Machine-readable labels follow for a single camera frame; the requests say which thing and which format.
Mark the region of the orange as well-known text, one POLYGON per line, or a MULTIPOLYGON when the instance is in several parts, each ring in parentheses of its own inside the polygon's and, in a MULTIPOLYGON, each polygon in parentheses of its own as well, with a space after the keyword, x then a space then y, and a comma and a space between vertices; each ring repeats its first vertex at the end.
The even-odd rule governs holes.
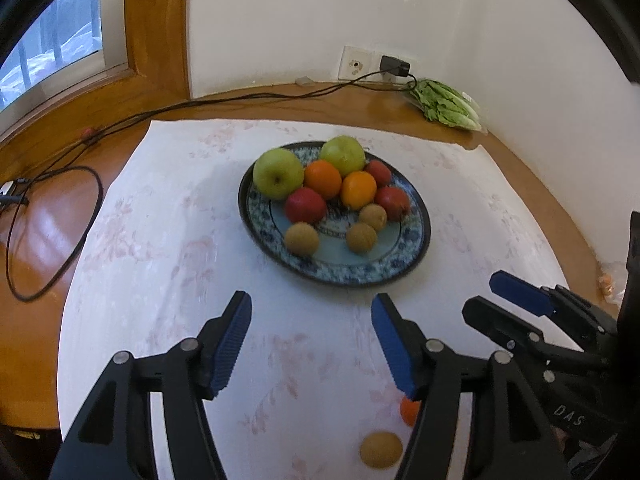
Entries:
POLYGON ((354 171, 342 183, 341 201, 350 210, 358 211, 374 201, 378 185, 367 171, 354 171))
POLYGON ((399 414, 404 424, 413 428, 421 408, 420 401, 413 401, 404 396, 399 404, 399 414))
POLYGON ((305 168, 304 185, 324 200, 332 200, 341 192, 342 177, 330 162, 318 159, 305 168))

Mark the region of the brown longan front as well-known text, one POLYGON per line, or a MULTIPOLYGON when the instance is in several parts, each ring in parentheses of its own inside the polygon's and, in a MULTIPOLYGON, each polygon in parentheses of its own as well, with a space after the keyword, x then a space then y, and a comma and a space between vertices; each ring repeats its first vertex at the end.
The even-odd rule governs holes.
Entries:
POLYGON ((386 469, 400 460, 404 447, 397 434, 375 431, 365 436, 360 444, 360 460, 373 469, 386 469))

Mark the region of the brown longan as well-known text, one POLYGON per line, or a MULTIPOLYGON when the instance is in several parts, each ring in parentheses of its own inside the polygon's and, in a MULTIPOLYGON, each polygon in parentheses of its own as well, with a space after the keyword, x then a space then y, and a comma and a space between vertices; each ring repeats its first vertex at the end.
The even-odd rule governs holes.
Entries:
POLYGON ((378 204, 369 204, 359 211, 358 221, 380 232, 386 227, 386 210, 378 204))
POLYGON ((373 469, 386 469, 400 460, 404 447, 397 434, 375 431, 365 436, 360 444, 360 460, 373 469))
POLYGON ((367 223, 357 222, 346 233, 346 244, 354 254, 365 254, 378 242, 378 233, 367 223))

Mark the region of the large red apple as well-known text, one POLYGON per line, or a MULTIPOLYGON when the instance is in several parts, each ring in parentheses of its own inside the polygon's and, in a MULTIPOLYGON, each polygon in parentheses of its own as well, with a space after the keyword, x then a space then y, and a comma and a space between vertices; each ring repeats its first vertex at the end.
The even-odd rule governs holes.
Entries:
POLYGON ((410 212, 409 196, 401 188, 379 188, 374 201, 386 211, 388 221, 399 222, 410 212))

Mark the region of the yellow-brown longan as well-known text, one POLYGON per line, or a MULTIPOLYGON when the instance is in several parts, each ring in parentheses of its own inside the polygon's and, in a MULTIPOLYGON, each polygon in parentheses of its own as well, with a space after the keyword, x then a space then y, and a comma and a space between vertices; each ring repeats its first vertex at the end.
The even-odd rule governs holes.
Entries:
POLYGON ((289 252, 301 257, 313 255, 320 246, 320 238, 316 229, 309 223, 297 222, 290 226, 284 234, 284 244, 289 252))

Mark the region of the small red apple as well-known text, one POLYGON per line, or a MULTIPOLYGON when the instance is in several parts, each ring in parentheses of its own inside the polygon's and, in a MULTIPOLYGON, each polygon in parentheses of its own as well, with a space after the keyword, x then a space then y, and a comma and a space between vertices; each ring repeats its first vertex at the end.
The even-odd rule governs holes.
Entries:
POLYGON ((363 170, 370 174, 370 176, 375 180, 378 188, 384 188, 384 186, 390 185, 390 182, 393 180, 393 174, 390 171, 390 168, 380 160, 371 160, 363 170))
POLYGON ((326 201, 311 188, 299 188, 286 199, 284 212, 292 223, 315 224, 326 215, 326 201))

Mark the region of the brown longan on plate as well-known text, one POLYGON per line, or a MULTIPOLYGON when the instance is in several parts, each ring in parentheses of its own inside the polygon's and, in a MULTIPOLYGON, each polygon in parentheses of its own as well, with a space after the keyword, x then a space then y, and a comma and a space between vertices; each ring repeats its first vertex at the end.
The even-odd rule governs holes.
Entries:
POLYGON ((358 221, 380 232, 386 227, 386 210, 378 204, 369 204, 359 211, 358 221))

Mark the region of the bagged green lettuce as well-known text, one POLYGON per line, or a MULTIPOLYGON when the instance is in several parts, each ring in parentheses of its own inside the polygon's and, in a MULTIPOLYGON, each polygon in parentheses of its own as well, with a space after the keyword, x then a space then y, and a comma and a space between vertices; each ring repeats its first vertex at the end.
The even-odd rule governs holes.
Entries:
POLYGON ((480 106, 472 96, 434 79, 417 79, 408 84, 405 95, 428 122, 449 128, 486 133, 480 106))

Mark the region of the green apple rear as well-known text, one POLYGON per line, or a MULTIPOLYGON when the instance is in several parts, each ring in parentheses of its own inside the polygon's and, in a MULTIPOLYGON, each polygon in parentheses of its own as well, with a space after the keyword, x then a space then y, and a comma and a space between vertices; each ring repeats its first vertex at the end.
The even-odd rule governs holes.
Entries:
POLYGON ((334 136, 322 145, 319 158, 334 166, 342 177, 363 170, 367 159, 363 147, 352 136, 334 136))

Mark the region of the green apple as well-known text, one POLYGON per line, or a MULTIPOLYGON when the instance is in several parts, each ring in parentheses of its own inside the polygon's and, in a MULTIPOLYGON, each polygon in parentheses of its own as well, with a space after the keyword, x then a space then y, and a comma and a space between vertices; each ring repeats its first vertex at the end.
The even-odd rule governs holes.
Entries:
POLYGON ((352 136, 334 136, 322 145, 319 158, 334 166, 342 177, 363 170, 367 159, 363 147, 352 136))
POLYGON ((256 160, 253 182, 270 200, 285 200, 303 185, 304 167, 290 150, 273 148, 256 160))

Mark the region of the blue patterned ceramic plate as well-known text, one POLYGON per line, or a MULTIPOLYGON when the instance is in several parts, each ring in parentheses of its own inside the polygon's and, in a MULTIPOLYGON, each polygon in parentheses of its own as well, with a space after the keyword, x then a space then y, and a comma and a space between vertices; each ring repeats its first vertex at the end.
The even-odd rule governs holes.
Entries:
MULTIPOLYGON (((298 142, 282 146, 293 152, 305 168, 320 159, 326 141, 298 142)), ((367 163, 378 156, 366 154, 367 163)), ((431 220, 423 200, 397 169, 390 168, 390 185, 401 188, 409 196, 410 212, 399 222, 388 221, 378 233, 378 242, 365 254, 354 254, 346 244, 346 233, 359 222, 359 211, 342 204, 341 192, 326 200, 326 215, 312 226, 318 232, 320 246, 311 256, 301 257, 289 252, 284 234, 292 226, 284 212, 285 200, 270 200, 258 191, 253 182, 255 162, 247 170, 239 189, 242 220, 256 244, 270 258, 299 275, 320 283, 341 286, 369 286, 392 282, 408 274, 423 259, 431 240, 431 220)))

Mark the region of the green apple front left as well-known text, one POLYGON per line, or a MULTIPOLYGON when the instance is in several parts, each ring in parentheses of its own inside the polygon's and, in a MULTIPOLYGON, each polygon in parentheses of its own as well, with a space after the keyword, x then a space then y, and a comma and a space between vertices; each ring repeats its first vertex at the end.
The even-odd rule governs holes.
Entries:
POLYGON ((273 148, 256 160, 253 182, 270 200, 285 200, 303 185, 304 167, 290 150, 273 148))

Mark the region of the black power adapter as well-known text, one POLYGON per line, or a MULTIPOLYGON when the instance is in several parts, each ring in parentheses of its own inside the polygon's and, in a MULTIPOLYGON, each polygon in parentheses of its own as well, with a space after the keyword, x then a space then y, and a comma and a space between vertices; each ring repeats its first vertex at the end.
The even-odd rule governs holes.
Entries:
POLYGON ((409 62, 401 58, 395 58, 390 55, 382 55, 378 70, 383 75, 406 78, 410 75, 411 65, 409 62))

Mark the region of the window with metal bars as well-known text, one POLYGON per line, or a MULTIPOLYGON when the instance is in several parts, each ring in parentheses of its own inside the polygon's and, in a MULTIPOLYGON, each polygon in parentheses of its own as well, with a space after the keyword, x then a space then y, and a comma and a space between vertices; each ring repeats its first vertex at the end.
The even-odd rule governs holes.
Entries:
POLYGON ((125 0, 1 3, 1 130, 128 61, 125 0))

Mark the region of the wooden window frame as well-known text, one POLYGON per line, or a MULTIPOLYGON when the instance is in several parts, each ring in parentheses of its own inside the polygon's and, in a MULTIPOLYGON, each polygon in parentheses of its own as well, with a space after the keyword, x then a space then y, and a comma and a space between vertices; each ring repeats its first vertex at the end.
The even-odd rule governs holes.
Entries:
POLYGON ((1 115, 1 174, 15 178, 85 140, 89 128, 185 100, 188 0, 101 0, 103 49, 45 79, 1 115))

